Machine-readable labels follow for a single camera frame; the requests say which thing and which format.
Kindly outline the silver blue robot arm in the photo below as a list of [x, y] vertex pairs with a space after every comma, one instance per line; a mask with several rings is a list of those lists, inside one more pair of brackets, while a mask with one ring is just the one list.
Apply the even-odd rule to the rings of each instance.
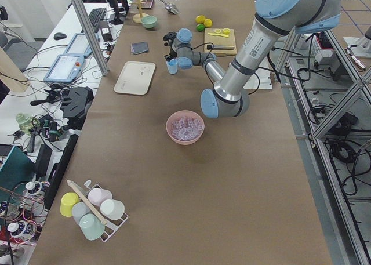
[[309, 34], [335, 28], [340, 21], [340, 6], [341, 0], [255, 0], [252, 29], [227, 70], [213, 53], [197, 52], [191, 47], [192, 33], [187, 28], [164, 36], [170, 47], [165, 58], [177, 59], [181, 69], [203, 67], [213, 84], [201, 94], [201, 109], [206, 117], [237, 117], [249, 107], [245, 84], [276, 41], [291, 30]]

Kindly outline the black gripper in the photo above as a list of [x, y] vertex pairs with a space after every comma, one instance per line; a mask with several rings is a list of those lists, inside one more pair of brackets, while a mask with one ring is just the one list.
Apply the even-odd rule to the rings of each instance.
[[177, 53], [171, 50], [168, 54], [164, 55], [164, 58], [167, 62], [170, 62], [177, 58]]

